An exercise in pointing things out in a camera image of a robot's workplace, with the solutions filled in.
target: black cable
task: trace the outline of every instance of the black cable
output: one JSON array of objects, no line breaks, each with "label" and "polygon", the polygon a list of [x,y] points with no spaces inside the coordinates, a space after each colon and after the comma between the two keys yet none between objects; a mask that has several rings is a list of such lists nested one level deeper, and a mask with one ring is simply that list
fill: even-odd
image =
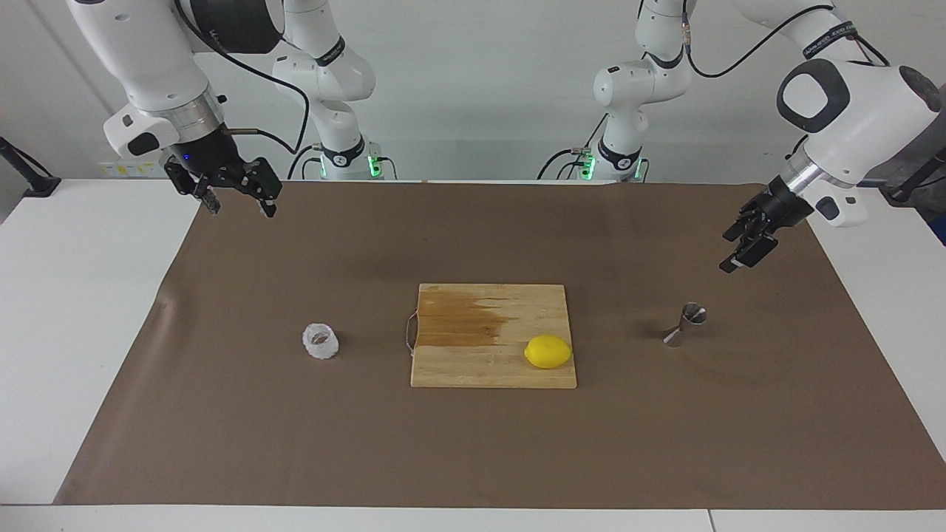
[{"label": "black cable", "polygon": [[929,183],[927,183],[927,184],[925,184],[925,185],[917,186],[917,188],[927,188],[928,186],[933,186],[933,185],[935,185],[936,183],[939,183],[940,181],[943,181],[943,180],[946,180],[946,175],[944,175],[944,176],[942,176],[942,177],[940,177],[940,178],[937,178],[937,179],[935,179],[935,180],[933,180],[933,181],[931,181],[931,182],[929,182]]},{"label": "black cable", "polygon": [[299,128],[299,139],[296,141],[295,148],[289,151],[290,153],[297,153],[299,149],[302,148],[303,140],[306,138],[306,127],[308,126],[308,112],[311,106],[311,104],[308,101],[308,95],[306,94],[306,92],[300,89],[299,87],[293,85],[292,83],[288,83],[278,78],[274,78],[273,76],[270,76],[269,74],[265,74],[263,72],[260,72],[259,70],[256,70],[255,68],[251,67],[249,64],[246,64],[245,62],[234,59],[233,57],[230,56],[229,53],[227,53],[226,50],[218,46],[217,43],[214,43],[213,41],[206,39],[203,36],[203,34],[201,34],[201,32],[194,26],[194,24],[190,22],[190,19],[187,18],[187,14],[184,13],[184,8],[181,7],[181,0],[174,0],[174,6],[175,8],[177,8],[178,14],[181,15],[181,18],[184,20],[184,23],[187,25],[187,28],[190,29],[194,33],[194,35],[196,35],[197,38],[201,40],[202,43],[206,44],[208,48],[217,52],[217,55],[235,64],[236,66],[242,68],[243,70],[250,72],[251,74],[256,74],[257,76],[259,76],[260,78],[264,80],[271,81],[273,83],[276,83],[277,85],[282,85],[290,90],[293,90],[296,93],[298,93],[299,96],[302,97],[302,100],[306,105],[305,112],[303,113],[303,118],[302,118],[302,127]]},{"label": "black cable", "polygon": [[394,159],[392,159],[391,157],[378,157],[377,160],[379,162],[387,161],[391,163],[391,169],[394,170],[394,180],[400,181],[399,179],[397,179],[397,165],[394,164]]},{"label": "black cable", "polygon": [[880,50],[878,50],[877,48],[875,48],[875,47],[873,46],[873,44],[868,43],[868,42],[867,42],[867,39],[865,39],[864,37],[861,37],[860,35],[856,35],[856,36],[854,37],[854,39],[855,39],[859,44],[862,44],[862,45],[866,46],[867,49],[870,50],[870,53],[874,54],[874,56],[877,57],[877,59],[881,60],[881,62],[884,64],[884,66],[890,66],[890,61],[888,61],[887,58],[884,56],[884,54],[882,54],[882,53],[880,52]]},{"label": "black cable", "polygon": [[559,157],[564,157],[565,155],[568,155],[569,153],[571,153],[571,150],[561,150],[560,152],[558,152],[558,153],[556,153],[555,155],[553,155],[552,157],[550,157],[549,160],[546,161],[545,166],[542,167],[542,170],[540,170],[540,171],[538,172],[538,177],[536,177],[535,180],[538,181],[538,180],[542,179],[542,175],[545,173],[545,170],[549,169],[549,167],[552,165],[552,163],[555,162],[555,159],[557,159],[557,158],[559,158]]},{"label": "black cable", "polygon": [[866,48],[864,48],[864,45],[861,44],[861,42],[858,41],[857,39],[854,39],[854,42],[857,44],[857,48],[861,50],[861,53],[864,54],[864,59],[866,59],[866,61],[852,61],[852,62],[856,64],[862,64],[864,66],[877,66],[877,64],[870,58],[870,53],[867,51]]},{"label": "black cable", "polygon": [[[736,61],[735,63],[733,63],[729,68],[727,68],[726,70],[723,70],[722,72],[717,72],[717,73],[715,73],[715,74],[707,74],[706,72],[703,72],[702,70],[700,70],[699,67],[696,66],[696,62],[693,60],[692,44],[686,44],[686,45],[684,46],[685,49],[686,49],[686,53],[687,53],[687,61],[690,62],[690,66],[693,68],[693,72],[699,74],[700,76],[702,76],[702,77],[704,77],[704,78],[709,78],[709,79],[721,78],[721,77],[725,76],[726,74],[728,74],[728,73],[732,72],[733,70],[735,70],[737,67],[739,67],[739,65],[743,64],[743,62],[745,62],[745,60],[747,60],[747,59],[749,59],[750,57],[752,57],[753,54],[755,54],[757,51],[759,51],[759,48],[762,48],[762,46],[763,46],[765,43],[768,43],[769,40],[771,40],[773,37],[775,37],[776,35],[778,35],[778,33],[779,33],[780,31],[782,31],[783,29],[785,29],[786,26],[792,24],[794,21],[796,21],[796,20],[798,20],[799,18],[801,18],[801,17],[807,15],[808,13],[810,13],[810,12],[812,12],[812,11],[818,11],[818,10],[820,10],[820,9],[825,9],[825,10],[831,11],[831,10],[834,10],[834,6],[829,5],[829,4],[820,4],[820,5],[818,5],[818,6],[811,6],[810,8],[803,9],[803,10],[799,11],[798,13],[792,15],[791,17],[788,18],[788,20],[786,20],[785,22],[779,24],[778,27],[776,27],[776,28],[773,29],[771,32],[769,32],[769,34],[766,35],[764,39],[762,39],[761,41],[759,41],[758,44],[756,44],[755,46],[753,46],[752,49],[750,49],[748,52],[746,52],[745,55],[743,55],[738,61]],[[690,16],[687,14],[687,0],[683,0],[683,20],[684,20],[684,22],[687,22],[687,23],[688,23],[689,20],[690,20]]]},{"label": "black cable", "polygon": [[292,149],[292,146],[287,144],[285,140],[279,138],[278,136],[268,131],[252,128],[252,129],[240,129],[240,130],[227,130],[225,133],[228,133],[230,135],[251,135],[252,134],[252,135],[265,136],[266,138],[275,142],[279,146],[282,146],[283,149],[288,151],[290,154],[295,155],[295,150]]},{"label": "black cable", "polygon": [[52,177],[52,176],[53,176],[53,174],[50,173],[50,171],[47,170],[46,167],[44,167],[43,165],[40,164],[39,161],[37,161],[36,159],[34,159],[33,157],[31,157],[31,156],[29,155],[29,153],[26,153],[25,151],[20,150],[19,148],[17,148],[16,146],[13,146],[12,144],[10,144],[10,145],[13,147],[13,150],[14,150],[14,151],[16,151],[17,153],[20,154],[21,157],[23,157],[24,159],[26,159],[27,161],[29,161],[30,163],[32,163],[34,167],[39,168],[40,170],[42,170],[43,173],[46,174],[46,177]]},{"label": "black cable", "polygon": [[[601,130],[601,127],[604,125],[605,120],[607,120],[607,113],[605,113],[604,116],[601,117],[601,120],[598,121],[598,125],[595,127],[594,131],[591,132],[591,136],[585,142],[586,149],[591,147],[591,141],[594,140],[594,135],[598,134],[598,131]],[[581,160],[582,160],[581,155],[578,155],[577,157],[575,157],[575,163],[578,163]],[[571,179],[571,174],[575,171],[575,168],[576,167],[571,167],[571,169],[569,170],[569,177],[565,178],[566,181]]]},{"label": "black cable", "polygon": [[932,186],[936,183],[939,183],[941,179],[937,179],[930,183],[926,182],[933,177],[933,174],[943,168],[944,165],[946,165],[946,149],[943,149],[934,155],[932,159],[923,164],[920,169],[913,172],[913,175],[911,175],[902,184],[890,188],[887,191],[887,194],[894,201],[905,204],[910,200],[910,196],[913,195],[913,192],[917,188]]},{"label": "black cable", "polygon": [[303,155],[305,155],[306,153],[312,150],[315,150],[315,147],[309,144],[305,148],[302,148],[301,150],[299,150],[298,153],[296,153],[295,158],[292,159],[292,165],[289,167],[289,175],[286,177],[286,181],[292,181],[292,173],[295,171],[296,166],[299,164],[299,160],[302,159]]},{"label": "black cable", "polygon": [[575,169],[575,167],[581,167],[581,166],[583,166],[584,164],[585,164],[585,163],[567,163],[567,164],[565,164],[565,165],[562,165],[562,168],[558,170],[558,175],[555,176],[555,181],[558,181],[558,180],[562,179],[562,172],[565,171],[565,168],[571,167],[571,169]]},{"label": "black cable", "polygon": [[802,136],[802,137],[798,140],[798,142],[795,144],[795,147],[792,148],[792,153],[791,153],[791,154],[785,155],[785,160],[787,161],[787,160],[791,159],[792,157],[794,157],[795,154],[798,153],[798,149],[801,148],[801,145],[802,145],[806,140],[808,140],[808,135],[807,135],[807,134],[804,135],[804,136]]},{"label": "black cable", "polygon": [[322,159],[318,157],[309,157],[308,159],[306,159],[306,161],[302,164],[302,180],[303,181],[306,180],[306,165],[312,162],[322,163]]}]

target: white wall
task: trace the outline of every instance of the white wall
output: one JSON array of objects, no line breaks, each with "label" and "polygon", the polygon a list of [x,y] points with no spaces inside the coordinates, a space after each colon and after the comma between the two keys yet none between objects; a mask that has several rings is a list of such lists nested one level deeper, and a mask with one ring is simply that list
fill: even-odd
[{"label": "white wall", "polygon": [[[0,1],[0,133],[57,173],[94,176],[108,154],[100,124],[124,100],[65,2]],[[946,81],[946,2],[838,3],[893,61]],[[402,179],[533,178],[549,155],[580,145],[597,123],[595,73],[640,55],[636,0],[334,0],[333,9],[349,45],[377,71],[375,95],[354,105],[362,129],[395,159]],[[694,56],[707,70],[764,35],[724,0],[701,2],[693,23]],[[244,59],[268,70],[286,52]],[[651,106],[651,179],[768,181],[799,137],[774,102],[801,61],[779,37],[735,73],[698,79],[683,98]],[[300,109],[269,83],[212,55],[199,63],[230,97],[231,127],[294,138]],[[288,167],[289,157],[264,140],[239,143],[244,156]]]}]

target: water stain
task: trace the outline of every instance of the water stain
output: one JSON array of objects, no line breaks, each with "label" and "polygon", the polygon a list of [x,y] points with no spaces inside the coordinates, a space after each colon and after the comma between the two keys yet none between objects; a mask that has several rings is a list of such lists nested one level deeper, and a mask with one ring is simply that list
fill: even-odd
[{"label": "water stain", "polygon": [[509,318],[498,313],[496,297],[478,297],[431,288],[420,294],[417,345],[436,347],[497,346]]}]

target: metal jigger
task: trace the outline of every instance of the metal jigger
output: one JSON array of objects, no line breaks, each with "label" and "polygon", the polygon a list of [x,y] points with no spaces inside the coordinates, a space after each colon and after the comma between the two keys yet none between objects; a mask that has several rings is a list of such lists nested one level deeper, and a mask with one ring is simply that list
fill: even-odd
[{"label": "metal jigger", "polygon": [[683,344],[685,333],[691,328],[699,327],[707,321],[707,310],[696,303],[687,303],[680,313],[680,325],[663,334],[663,343],[667,347],[680,347]]}]

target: brown paper sheet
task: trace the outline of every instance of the brown paper sheet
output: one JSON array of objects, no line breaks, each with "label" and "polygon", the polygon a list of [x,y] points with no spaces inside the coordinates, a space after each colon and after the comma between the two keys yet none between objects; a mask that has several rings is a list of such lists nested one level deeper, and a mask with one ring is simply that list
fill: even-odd
[{"label": "brown paper sheet", "polygon": [[[807,226],[758,186],[289,184],[201,212],[60,504],[946,508],[946,465]],[[423,282],[564,284],[578,388],[412,389]],[[678,350],[681,306],[708,324]],[[307,324],[340,335],[332,361]]]}]

